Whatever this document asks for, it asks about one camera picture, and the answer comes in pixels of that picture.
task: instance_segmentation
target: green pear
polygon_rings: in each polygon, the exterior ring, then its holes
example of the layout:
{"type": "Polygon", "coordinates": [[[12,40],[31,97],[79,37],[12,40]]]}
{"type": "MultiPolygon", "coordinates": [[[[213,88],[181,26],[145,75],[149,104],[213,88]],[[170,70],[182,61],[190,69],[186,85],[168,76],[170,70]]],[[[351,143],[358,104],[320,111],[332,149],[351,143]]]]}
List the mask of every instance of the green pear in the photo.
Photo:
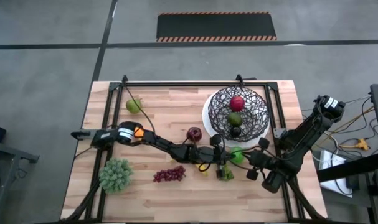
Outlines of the green pear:
{"type": "Polygon", "coordinates": [[[130,99],[126,102],[126,109],[130,112],[130,113],[133,113],[133,114],[137,114],[140,112],[140,108],[141,108],[141,102],[140,102],[140,99],[130,99]]]}

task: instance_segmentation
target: lime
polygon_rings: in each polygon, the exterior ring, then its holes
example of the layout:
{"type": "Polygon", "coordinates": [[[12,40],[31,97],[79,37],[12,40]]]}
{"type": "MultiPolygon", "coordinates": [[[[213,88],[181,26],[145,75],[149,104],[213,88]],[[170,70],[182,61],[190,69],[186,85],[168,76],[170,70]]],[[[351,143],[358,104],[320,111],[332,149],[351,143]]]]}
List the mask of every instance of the lime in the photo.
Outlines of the lime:
{"type": "Polygon", "coordinates": [[[235,155],[236,157],[231,159],[232,162],[235,164],[241,164],[244,161],[243,153],[241,152],[241,147],[233,147],[230,152],[235,155]]]}
{"type": "Polygon", "coordinates": [[[139,113],[140,108],[141,108],[141,102],[140,99],[135,99],[135,100],[128,100],[126,102],[126,109],[133,114],[139,113]]]}
{"type": "Polygon", "coordinates": [[[227,117],[227,121],[233,127],[239,127],[243,123],[243,120],[241,119],[241,116],[238,113],[229,114],[227,117]]]}

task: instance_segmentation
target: dark red apple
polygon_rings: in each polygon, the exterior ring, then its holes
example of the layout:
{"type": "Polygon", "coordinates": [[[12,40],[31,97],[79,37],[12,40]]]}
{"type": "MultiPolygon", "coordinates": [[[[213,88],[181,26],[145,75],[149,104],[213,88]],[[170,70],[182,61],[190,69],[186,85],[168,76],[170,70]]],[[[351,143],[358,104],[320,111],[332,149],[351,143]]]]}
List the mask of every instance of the dark red apple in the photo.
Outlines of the dark red apple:
{"type": "Polygon", "coordinates": [[[191,127],[186,133],[186,136],[191,141],[197,142],[202,138],[201,129],[197,127],[191,127]]]}
{"type": "Polygon", "coordinates": [[[234,112],[239,112],[244,109],[244,99],[241,96],[233,96],[230,100],[230,109],[234,112]]]}

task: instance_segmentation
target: wooden tabletop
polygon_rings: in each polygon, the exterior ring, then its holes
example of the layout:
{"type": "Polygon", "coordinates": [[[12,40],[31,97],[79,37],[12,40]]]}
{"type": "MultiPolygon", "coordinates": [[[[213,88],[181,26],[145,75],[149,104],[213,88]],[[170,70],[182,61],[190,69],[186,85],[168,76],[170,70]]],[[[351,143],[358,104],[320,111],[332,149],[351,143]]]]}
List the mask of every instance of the wooden tabletop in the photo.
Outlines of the wooden tabletop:
{"type": "MultiPolygon", "coordinates": [[[[294,129],[302,122],[300,105],[291,80],[280,80],[278,87],[283,105],[287,128],[294,129]]],[[[109,82],[94,82],[85,113],[82,128],[100,129],[105,109],[109,82]]],[[[261,87],[249,87],[265,99],[261,87]]],[[[143,109],[152,120],[157,135],[176,144],[186,138],[186,131],[193,126],[202,129],[203,137],[199,145],[208,145],[210,136],[202,124],[202,107],[208,97],[220,87],[131,87],[135,98],[141,98],[143,109]]],[[[125,103],[129,100],[124,90],[119,122],[136,121],[144,128],[151,129],[142,114],[130,114],[125,103]]],[[[272,104],[278,122],[274,96],[272,104]]],[[[110,120],[113,117],[111,104],[110,120]]],[[[271,130],[267,134],[274,151],[271,130]]],[[[77,153],[88,148],[89,140],[78,144],[77,153]]],[[[62,210],[62,218],[69,216],[89,190],[96,150],[90,150],[78,157],[72,167],[69,186],[62,210]]],[[[178,182],[153,182],[153,175],[161,169],[169,169],[180,164],[171,157],[151,146],[128,147],[116,143],[113,157],[129,160],[135,174],[132,184],[124,191],[107,195],[104,222],[277,222],[286,221],[281,189],[272,194],[262,186],[262,178],[251,181],[245,178],[246,170],[229,166],[234,179],[229,182],[217,180],[215,166],[211,166],[209,176],[202,175],[195,165],[183,164],[186,178],[178,182]]],[[[327,216],[313,159],[305,156],[298,174],[300,189],[315,209],[327,216]]],[[[100,191],[95,196],[93,214],[97,211],[100,191]]],[[[295,200],[290,191],[291,205],[296,214],[295,200]]]]}

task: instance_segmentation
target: orange striped edge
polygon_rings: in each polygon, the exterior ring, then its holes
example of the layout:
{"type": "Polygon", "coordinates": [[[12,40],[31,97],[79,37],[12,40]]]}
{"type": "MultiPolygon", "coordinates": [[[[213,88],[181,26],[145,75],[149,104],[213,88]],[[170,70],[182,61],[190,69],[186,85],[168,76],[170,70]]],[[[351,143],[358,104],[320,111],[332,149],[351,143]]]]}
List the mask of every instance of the orange striped edge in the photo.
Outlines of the orange striped edge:
{"type": "Polygon", "coordinates": [[[218,36],[218,37],[160,37],[157,42],[233,42],[233,41],[273,41],[275,36],[218,36]]]}
{"type": "Polygon", "coordinates": [[[162,12],[159,16],[167,15],[214,15],[214,14],[270,14],[267,11],[259,12],[162,12]]]}

